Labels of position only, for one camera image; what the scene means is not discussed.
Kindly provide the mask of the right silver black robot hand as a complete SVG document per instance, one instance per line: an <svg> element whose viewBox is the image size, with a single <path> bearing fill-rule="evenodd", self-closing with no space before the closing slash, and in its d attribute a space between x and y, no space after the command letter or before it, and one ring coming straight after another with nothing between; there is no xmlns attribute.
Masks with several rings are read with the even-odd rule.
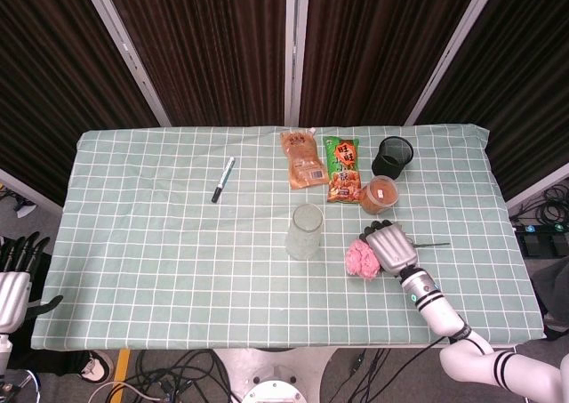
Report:
<svg viewBox="0 0 569 403"><path fill-rule="evenodd" d="M388 274L399 276L402 270L417 266L416 249L400 226L394 222L372 222L365 227L364 238Z"/></svg>

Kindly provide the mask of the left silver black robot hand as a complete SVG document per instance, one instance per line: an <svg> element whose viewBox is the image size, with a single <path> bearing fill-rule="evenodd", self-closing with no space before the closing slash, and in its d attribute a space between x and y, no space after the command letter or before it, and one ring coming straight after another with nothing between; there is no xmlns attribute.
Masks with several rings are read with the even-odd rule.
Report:
<svg viewBox="0 0 569 403"><path fill-rule="evenodd" d="M38 238L38 231L16 240L0 238L0 334L15 332L26 320L54 310L63 300L59 294L46 304L29 301L44 249L50 242L48 237Z"/></svg>

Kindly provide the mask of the pink artificial rose bouquet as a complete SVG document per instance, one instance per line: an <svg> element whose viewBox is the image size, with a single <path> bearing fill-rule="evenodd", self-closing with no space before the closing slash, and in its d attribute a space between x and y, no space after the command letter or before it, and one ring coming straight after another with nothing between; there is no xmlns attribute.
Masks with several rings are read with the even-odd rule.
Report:
<svg viewBox="0 0 569 403"><path fill-rule="evenodd" d="M449 246L449 243L427 243L427 244L413 244L413 247L426 248L436 246ZM353 240L344 257L346 272L351 276L359 276L360 278L371 280L376 278L383 270L380 262L375 257L372 249L361 239Z"/></svg>

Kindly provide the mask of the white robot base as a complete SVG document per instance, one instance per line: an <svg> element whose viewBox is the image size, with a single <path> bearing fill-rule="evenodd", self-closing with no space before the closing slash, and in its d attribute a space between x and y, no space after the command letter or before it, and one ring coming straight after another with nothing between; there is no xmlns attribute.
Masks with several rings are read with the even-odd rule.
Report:
<svg viewBox="0 0 569 403"><path fill-rule="evenodd" d="M231 390L242 403L320 403L321 382L334 347L270 351L217 349Z"/></svg>

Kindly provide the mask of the clear glass cup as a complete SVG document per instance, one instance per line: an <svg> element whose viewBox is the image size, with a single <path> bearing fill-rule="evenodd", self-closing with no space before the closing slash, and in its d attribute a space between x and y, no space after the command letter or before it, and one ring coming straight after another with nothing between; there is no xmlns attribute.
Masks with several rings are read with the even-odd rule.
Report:
<svg viewBox="0 0 569 403"><path fill-rule="evenodd" d="M323 222L324 216L317 206L298 206L292 214L285 238L286 252L296 260L307 260L313 256L319 248Z"/></svg>

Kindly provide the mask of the plastic jar of rubber bands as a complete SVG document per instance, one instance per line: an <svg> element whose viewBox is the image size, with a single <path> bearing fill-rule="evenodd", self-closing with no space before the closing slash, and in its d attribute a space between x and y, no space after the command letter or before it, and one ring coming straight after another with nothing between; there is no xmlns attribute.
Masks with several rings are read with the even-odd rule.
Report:
<svg viewBox="0 0 569 403"><path fill-rule="evenodd" d="M368 214L379 214L398 201L396 183L388 176L375 176L362 189L360 205Z"/></svg>

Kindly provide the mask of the black mesh pen holder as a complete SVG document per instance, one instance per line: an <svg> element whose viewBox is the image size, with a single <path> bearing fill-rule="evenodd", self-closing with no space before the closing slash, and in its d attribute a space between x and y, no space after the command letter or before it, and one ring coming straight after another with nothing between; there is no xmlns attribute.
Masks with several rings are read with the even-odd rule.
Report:
<svg viewBox="0 0 569 403"><path fill-rule="evenodd" d="M413 146L405 138L390 136L384 139L375 159L372 171L375 176L384 175L396 180L413 159Z"/></svg>

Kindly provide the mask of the green snack bag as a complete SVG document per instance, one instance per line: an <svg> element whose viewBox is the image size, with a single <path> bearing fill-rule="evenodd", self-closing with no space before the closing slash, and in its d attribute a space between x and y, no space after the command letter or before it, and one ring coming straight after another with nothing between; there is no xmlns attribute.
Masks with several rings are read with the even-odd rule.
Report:
<svg viewBox="0 0 569 403"><path fill-rule="evenodd" d="M362 189L358 166L359 139L324 136L323 142L329 177L327 201L358 204Z"/></svg>

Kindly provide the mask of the black white sneaker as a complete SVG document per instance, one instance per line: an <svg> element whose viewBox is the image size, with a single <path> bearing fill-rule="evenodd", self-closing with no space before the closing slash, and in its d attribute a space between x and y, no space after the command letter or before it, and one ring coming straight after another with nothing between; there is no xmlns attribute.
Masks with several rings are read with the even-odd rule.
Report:
<svg viewBox="0 0 569 403"><path fill-rule="evenodd" d="M79 376L86 382L101 384L109 381L114 373L111 358L102 351L88 351L88 359Z"/></svg>

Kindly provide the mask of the orange sauce pouch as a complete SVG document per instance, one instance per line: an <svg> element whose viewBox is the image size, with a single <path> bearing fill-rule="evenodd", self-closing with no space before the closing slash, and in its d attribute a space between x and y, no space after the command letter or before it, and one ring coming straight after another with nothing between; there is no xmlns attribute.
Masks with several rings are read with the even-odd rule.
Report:
<svg viewBox="0 0 569 403"><path fill-rule="evenodd" d="M288 160L291 189L304 189L328 182L328 174L317 152L316 129L280 133L283 152Z"/></svg>

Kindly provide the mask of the green white checked tablecloth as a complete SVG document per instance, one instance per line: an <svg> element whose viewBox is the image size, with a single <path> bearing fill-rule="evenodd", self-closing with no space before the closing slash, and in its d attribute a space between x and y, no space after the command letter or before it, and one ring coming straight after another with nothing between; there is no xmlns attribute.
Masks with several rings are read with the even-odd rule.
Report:
<svg viewBox="0 0 569 403"><path fill-rule="evenodd" d="M76 146L43 298L62 295L33 331L36 349L190 349L424 345L434 340L412 299L382 273L343 264L373 217L293 190L278 127L90 131ZM327 127L359 139L361 178L380 143L413 146L383 213L417 244L419 263L460 315L495 346L542 335L526 267L475 125ZM236 159L217 203L211 201ZM285 248L292 214L324 222L307 260Z"/></svg>

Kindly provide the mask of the white green marker pen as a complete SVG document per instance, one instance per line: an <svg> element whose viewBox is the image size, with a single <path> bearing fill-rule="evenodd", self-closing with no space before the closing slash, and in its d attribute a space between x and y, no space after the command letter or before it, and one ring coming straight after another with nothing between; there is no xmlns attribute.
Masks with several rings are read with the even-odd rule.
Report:
<svg viewBox="0 0 569 403"><path fill-rule="evenodd" d="M230 175L230 173L231 173L231 171L232 171L232 168L233 168L233 166L234 166L234 164L235 164L235 161L236 161L236 159L235 159L234 157L230 157L229 160L228 160L228 162L226 163L226 165L225 165L225 167L224 167L224 169L223 169L222 175L221 175L221 177L220 177L219 183L217 184L217 186L216 186L216 188L215 188L215 190L214 190L214 192L213 192L213 194L212 194L212 199L211 199L211 201L212 201L213 203L217 203L217 202L218 202L218 200L219 200L219 198L220 198L220 194L221 194L221 192L223 191L223 189L224 189L224 187L225 187L225 185L226 185L226 182L227 182L228 177L229 177L229 175Z"/></svg>

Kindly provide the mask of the white partition post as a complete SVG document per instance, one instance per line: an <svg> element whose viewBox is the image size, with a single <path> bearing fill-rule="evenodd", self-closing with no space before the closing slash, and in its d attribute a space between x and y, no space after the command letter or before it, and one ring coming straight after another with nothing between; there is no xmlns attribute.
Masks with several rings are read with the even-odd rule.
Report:
<svg viewBox="0 0 569 403"><path fill-rule="evenodd" d="M285 1L284 125L300 122L309 0Z"/></svg>
<svg viewBox="0 0 569 403"><path fill-rule="evenodd" d="M441 53L433 72L423 87L418 100L415 102L413 109L405 120L404 126L412 126L416 124L421 112L424 110L430 98L438 88L446 71L450 68L454 58L462 47L471 29L476 24L488 1L489 0L470 0L447 45Z"/></svg>
<svg viewBox="0 0 569 403"><path fill-rule="evenodd" d="M162 127L172 125L113 0L91 0L134 82Z"/></svg>

